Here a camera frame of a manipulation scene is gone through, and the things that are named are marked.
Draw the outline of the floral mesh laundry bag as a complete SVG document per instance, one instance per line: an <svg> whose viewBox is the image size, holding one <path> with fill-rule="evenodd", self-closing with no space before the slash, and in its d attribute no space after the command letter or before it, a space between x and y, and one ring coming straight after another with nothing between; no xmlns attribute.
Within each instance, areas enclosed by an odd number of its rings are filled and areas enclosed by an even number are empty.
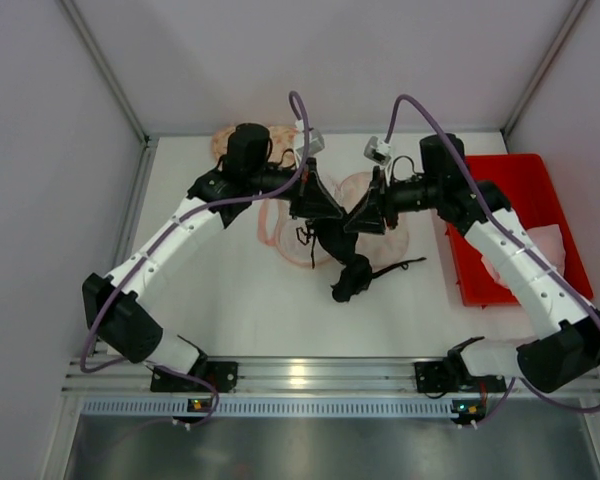
<svg viewBox="0 0 600 480"><path fill-rule="evenodd" d="M342 181L327 176L323 183L334 199L350 212L366 190L371 174L359 172ZM257 238L266 246L274 247L287 262L301 268L322 266L333 261L318 242L307 236L306 221L293 219L289 205L283 200L265 200L259 209ZM360 233L356 252L366 256L374 270L401 261L408 250L409 230L406 215L400 214L398 226L385 234Z"/></svg>

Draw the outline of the black lace bra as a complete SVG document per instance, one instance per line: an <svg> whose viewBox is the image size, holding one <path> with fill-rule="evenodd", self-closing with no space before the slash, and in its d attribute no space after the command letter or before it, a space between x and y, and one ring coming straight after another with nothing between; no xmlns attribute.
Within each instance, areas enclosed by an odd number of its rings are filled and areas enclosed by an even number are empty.
<svg viewBox="0 0 600 480"><path fill-rule="evenodd" d="M342 221L336 219L310 219L295 229L296 238L302 245L311 245L311 268L316 266L315 246L319 244L326 253L343 266L338 281L331 285L332 298L347 303L352 297L366 291L370 284L394 270L408 270L412 264L424 262L425 257L396 262L380 270L374 270L370 260L356 252L358 233L347 233Z"/></svg>

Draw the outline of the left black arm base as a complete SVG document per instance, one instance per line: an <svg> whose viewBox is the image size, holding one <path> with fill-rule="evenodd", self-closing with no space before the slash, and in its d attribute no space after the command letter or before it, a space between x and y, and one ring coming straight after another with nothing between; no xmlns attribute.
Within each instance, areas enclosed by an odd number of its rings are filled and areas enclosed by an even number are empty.
<svg viewBox="0 0 600 480"><path fill-rule="evenodd" d="M219 393L228 393L236 387L239 364L235 361L208 360L195 376L210 384ZM209 388L180 376L157 369L153 372L149 387L153 393L208 393Z"/></svg>

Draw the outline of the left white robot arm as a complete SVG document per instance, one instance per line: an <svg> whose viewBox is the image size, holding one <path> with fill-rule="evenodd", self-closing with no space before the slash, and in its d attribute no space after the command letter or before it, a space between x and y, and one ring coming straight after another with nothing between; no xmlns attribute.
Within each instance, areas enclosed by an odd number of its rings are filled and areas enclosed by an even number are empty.
<svg viewBox="0 0 600 480"><path fill-rule="evenodd" d="M322 135L302 122L296 125L293 168L270 162L273 140L266 127L238 125L226 153L188 189L151 239L105 276L92 274L84 281L89 345L101 339L131 363L193 374L205 363L204 352L150 314L170 277L255 201L286 200L291 215L304 219L343 217L318 176L315 156L324 148Z"/></svg>

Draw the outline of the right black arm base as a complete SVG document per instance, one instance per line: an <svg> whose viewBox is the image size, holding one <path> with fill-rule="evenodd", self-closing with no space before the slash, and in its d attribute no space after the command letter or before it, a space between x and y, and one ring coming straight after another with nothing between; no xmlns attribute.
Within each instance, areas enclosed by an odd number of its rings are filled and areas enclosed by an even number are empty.
<svg viewBox="0 0 600 480"><path fill-rule="evenodd" d="M459 359L446 357L414 363L416 388L427 395L451 393L504 393L507 384L494 375L473 376Z"/></svg>

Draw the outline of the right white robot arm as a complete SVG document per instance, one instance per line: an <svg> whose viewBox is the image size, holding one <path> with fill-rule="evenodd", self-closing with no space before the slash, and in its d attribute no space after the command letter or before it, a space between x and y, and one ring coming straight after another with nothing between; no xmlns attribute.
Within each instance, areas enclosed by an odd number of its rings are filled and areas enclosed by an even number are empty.
<svg viewBox="0 0 600 480"><path fill-rule="evenodd" d="M372 137L364 154L377 165L345 227L382 234L403 212L433 210L486 258L525 310L535 337L467 340L451 353L463 371L518 377L536 392L552 393L598 367L600 310L550 265L500 188L474 180L462 141L431 135L420 152L421 174L390 180L382 169L391 162L391 145Z"/></svg>

